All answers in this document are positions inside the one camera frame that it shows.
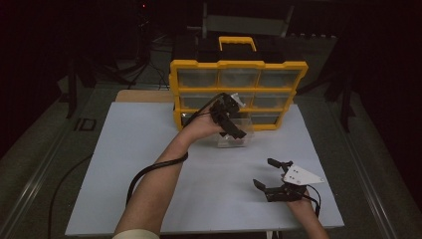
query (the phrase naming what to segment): clear plastic drawer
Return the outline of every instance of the clear plastic drawer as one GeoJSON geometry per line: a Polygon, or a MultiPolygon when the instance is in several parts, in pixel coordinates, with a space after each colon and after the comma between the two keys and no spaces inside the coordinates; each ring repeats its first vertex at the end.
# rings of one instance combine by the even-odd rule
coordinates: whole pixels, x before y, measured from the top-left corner
{"type": "Polygon", "coordinates": [[[289,95],[289,93],[255,93],[253,108],[283,108],[289,95]]]}
{"type": "Polygon", "coordinates": [[[251,113],[252,124],[276,124],[281,113],[251,113]]]}
{"type": "Polygon", "coordinates": [[[217,93],[181,93],[180,107],[182,109],[201,109],[216,95],[217,93]]]}
{"type": "Polygon", "coordinates": [[[247,88],[254,87],[259,74],[258,69],[229,68],[220,71],[220,87],[247,88]]]}
{"type": "Polygon", "coordinates": [[[294,70],[263,70],[258,86],[263,88],[291,88],[299,72],[294,70]]]}
{"type": "Polygon", "coordinates": [[[216,87],[218,70],[179,69],[177,79],[179,88],[216,87]]]}

